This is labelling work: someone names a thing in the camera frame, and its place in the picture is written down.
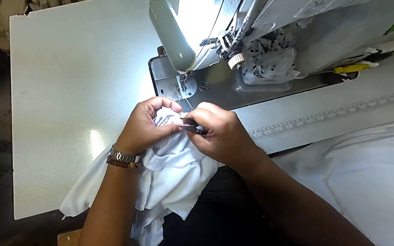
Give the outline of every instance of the finger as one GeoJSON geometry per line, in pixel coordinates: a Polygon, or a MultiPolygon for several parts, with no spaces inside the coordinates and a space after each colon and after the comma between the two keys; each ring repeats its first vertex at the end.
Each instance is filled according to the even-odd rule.
{"type": "Polygon", "coordinates": [[[177,132],[183,131],[182,128],[179,127],[179,124],[170,124],[165,126],[156,126],[151,133],[154,136],[153,142],[159,142],[161,139],[168,137],[169,135],[177,132]]]}
{"type": "Polygon", "coordinates": [[[207,109],[209,111],[211,111],[212,113],[218,113],[220,111],[226,111],[222,108],[220,108],[219,106],[213,104],[213,103],[208,103],[208,102],[201,102],[199,103],[199,105],[197,106],[196,109],[207,109]]]}
{"type": "Polygon", "coordinates": [[[205,137],[203,137],[200,134],[194,133],[194,132],[187,132],[188,137],[193,142],[193,144],[197,147],[197,149],[204,154],[205,150],[207,149],[207,146],[209,142],[206,140],[205,137]]]}
{"type": "Polygon", "coordinates": [[[197,122],[197,124],[209,130],[211,126],[211,120],[215,118],[215,115],[207,109],[195,109],[189,112],[185,118],[193,119],[195,122],[197,122]]]}
{"type": "Polygon", "coordinates": [[[166,107],[172,109],[174,112],[177,113],[182,111],[182,106],[180,106],[174,100],[166,97],[152,97],[145,102],[151,104],[151,106],[155,110],[158,110],[161,107],[166,107]]]}

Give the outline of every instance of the left hand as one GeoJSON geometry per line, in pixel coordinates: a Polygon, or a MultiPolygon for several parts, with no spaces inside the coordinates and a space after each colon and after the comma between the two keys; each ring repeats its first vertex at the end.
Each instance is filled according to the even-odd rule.
{"type": "Polygon", "coordinates": [[[156,111],[161,107],[171,108],[177,113],[182,111],[178,103],[166,97],[153,97],[136,104],[123,132],[118,137],[115,149],[123,154],[136,155],[162,138],[183,131],[179,124],[155,126],[153,119],[156,111]]]}

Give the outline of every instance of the industrial sewing machine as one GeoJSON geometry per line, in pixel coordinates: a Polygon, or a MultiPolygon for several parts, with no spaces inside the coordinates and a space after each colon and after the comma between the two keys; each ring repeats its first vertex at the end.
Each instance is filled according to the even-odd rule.
{"type": "Polygon", "coordinates": [[[190,109],[332,85],[343,80],[323,73],[394,50],[375,48],[394,41],[387,0],[182,0],[178,15],[151,0],[149,13],[163,44],[149,62],[156,94],[190,109]]]}

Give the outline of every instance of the ruler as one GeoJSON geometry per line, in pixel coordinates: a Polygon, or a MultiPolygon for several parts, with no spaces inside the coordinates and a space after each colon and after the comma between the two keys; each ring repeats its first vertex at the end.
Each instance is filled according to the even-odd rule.
{"type": "Polygon", "coordinates": [[[394,95],[388,97],[377,98],[368,102],[360,102],[350,106],[346,106],[340,109],[335,109],[331,111],[325,111],[319,114],[314,114],[308,117],[304,117],[297,120],[284,121],[277,124],[272,124],[269,126],[263,126],[249,130],[247,133],[252,137],[254,141],[261,140],[269,137],[271,134],[287,131],[297,127],[302,127],[305,125],[321,122],[324,120],[335,119],[337,117],[353,114],[360,112],[362,110],[372,109],[380,107],[386,104],[394,103],[394,95]]]}

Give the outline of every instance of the blade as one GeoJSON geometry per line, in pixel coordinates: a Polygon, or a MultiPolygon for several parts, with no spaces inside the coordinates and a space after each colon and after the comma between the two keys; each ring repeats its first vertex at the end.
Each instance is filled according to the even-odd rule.
{"type": "Polygon", "coordinates": [[[199,126],[199,124],[197,124],[197,122],[195,122],[194,120],[190,119],[190,118],[180,118],[183,123],[190,125],[190,126],[199,126]]]}
{"type": "Polygon", "coordinates": [[[197,134],[200,134],[200,135],[206,135],[207,134],[206,131],[199,130],[195,126],[179,126],[179,127],[182,128],[183,130],[190,131],[190,132],[193,132],[193,133],[197,133],[197,134]]]}

